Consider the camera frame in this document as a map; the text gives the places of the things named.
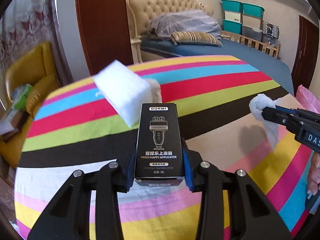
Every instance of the wooden door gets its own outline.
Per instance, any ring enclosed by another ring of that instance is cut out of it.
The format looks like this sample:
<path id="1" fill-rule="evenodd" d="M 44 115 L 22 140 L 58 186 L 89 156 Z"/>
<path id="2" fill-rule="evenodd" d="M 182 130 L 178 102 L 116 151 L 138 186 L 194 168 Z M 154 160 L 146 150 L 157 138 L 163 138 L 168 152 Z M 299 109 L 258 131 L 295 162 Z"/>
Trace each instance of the wooden door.
<path id="1" fill-rule="evenodd" d="M 319 28 L 301 15 L 297 55 L 291 73 L 294 94 L 298 86 L 309 88 L 316 68 L 319 49 Z"/>
<path id="2" fill-rule="evenodd" d="M 76 0 L 76 11 L 91 75 L 115 59 L 133 64 L 126 0 Z"/>

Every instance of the product packaging box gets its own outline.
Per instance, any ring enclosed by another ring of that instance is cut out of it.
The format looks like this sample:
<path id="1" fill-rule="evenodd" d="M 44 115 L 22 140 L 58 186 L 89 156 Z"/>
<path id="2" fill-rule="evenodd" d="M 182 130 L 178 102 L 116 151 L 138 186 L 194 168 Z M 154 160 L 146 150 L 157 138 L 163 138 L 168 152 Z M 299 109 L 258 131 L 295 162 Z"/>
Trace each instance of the product packaging box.
<path id="1" fill-rule="evenodd" d="M 142 104 L 134 177 L 141 186 L 177 186 L 184 176 L 176 104 Z"/>

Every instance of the pink plastic bag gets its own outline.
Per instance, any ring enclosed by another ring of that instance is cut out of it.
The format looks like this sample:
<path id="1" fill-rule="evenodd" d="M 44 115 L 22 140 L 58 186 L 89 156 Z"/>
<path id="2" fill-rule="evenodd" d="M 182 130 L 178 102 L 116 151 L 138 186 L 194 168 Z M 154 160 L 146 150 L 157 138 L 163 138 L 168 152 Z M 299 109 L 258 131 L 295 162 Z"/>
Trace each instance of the pink plastic bag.
<path id="1" fill-rule="evenodd" d="M 311 112 L 320 114 L 320 101 L 307 88 L 300 85 L 297 90 L 296 100 Z"/>

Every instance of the human hand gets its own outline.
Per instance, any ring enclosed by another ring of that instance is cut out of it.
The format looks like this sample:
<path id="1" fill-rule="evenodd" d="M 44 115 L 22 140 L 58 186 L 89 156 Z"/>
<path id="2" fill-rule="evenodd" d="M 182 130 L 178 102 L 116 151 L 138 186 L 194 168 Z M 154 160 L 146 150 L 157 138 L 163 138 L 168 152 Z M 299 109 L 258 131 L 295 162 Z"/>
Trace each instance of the human hand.
<path id="1" fill-rule="evenodd" d="M 318 189 L 320 189 L 320 155 L 319 153 L 314 152 L 312 158 L 311 158 L 311 167 L 309 169 L 308 174 L 308 194 L 312 193 L 314 196 Z"/>

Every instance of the tufted headboard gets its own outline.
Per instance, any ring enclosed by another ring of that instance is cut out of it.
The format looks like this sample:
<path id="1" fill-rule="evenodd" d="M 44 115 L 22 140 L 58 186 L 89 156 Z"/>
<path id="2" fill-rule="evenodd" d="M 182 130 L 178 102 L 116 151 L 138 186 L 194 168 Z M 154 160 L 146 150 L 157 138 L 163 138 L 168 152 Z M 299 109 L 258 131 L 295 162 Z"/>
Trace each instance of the tufted headboard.
<path id="1" fill-rule="evenodd" d="M 128 0 L 133 15 L 135 38 L 147 34 L 150 20 L 162 13 L 201 9 L 209 16 L 213 8 L 199 4 L 196 0 Z"/>

